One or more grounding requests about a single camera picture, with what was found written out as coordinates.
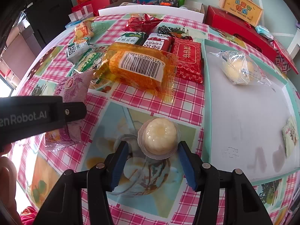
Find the blue plastic packet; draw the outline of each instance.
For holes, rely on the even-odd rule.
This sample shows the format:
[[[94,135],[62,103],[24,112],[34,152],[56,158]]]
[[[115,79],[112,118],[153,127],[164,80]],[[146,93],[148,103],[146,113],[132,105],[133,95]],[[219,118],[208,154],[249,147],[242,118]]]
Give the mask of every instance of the blue plastic packet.
[[[255,27],[255,30],[257,31],[258,34],[262,35],[268,40],[274,40],[274,36],[270,33],[270,31],[266,27],[262,25],[257,25]]]

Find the red candy bag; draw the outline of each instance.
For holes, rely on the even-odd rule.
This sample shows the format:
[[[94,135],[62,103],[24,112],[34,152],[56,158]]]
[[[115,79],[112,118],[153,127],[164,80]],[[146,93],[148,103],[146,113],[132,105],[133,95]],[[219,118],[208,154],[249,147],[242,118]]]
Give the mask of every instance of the red candy bag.
[[[171,52],[178,56],[176,77],[202,84],[201,44],[175,38]]]
[[[162,21],[163,19],[157,19],[146,13],[133,14],[123,30],[131,32],[145,32],[149,34]]]

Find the yellow box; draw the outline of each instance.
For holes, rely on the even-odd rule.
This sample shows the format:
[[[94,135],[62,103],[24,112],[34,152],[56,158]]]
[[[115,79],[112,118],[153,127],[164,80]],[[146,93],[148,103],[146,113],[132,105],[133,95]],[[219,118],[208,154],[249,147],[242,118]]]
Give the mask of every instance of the yellow box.
[[[219,6],[253,26],[257,26],[263,14],[263,9],[252,0],[220,0]]]

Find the barcode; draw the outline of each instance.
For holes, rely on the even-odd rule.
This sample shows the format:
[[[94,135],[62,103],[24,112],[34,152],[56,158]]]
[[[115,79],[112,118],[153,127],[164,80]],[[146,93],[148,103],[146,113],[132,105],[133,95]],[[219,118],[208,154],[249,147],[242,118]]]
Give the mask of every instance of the barcode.
[[[120,68],[139,73],[161,82],[163,75],[162,62],[143,54],[126,54],[120,61]]]

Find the silver screw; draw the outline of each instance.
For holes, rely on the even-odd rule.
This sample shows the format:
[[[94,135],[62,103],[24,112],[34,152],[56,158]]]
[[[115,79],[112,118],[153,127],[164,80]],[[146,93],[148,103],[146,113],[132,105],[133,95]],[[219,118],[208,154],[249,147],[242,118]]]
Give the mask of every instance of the silver screw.
[[[72,173],[73,173],[72,170],[66,170],[66,171],[64,172],[64,174],[65,174],[66,176],[71,175]]]
[[[202,164],[202,167],[205,168],[205,169],[208,169],[208,168],[210,168],[210,164],[205,162],[205,163]]]
[[[105,164],[102,162],[100,162],[96,165],[96,168],[99,168],[99,169],[104,168],[104,167],[105,167]]]
[[[243,174],[243,171],[242,171],[241,169],[239,169],[239,168],[235,169],[234,171],[235,171],[235,173],[238,174],[238,175]]]

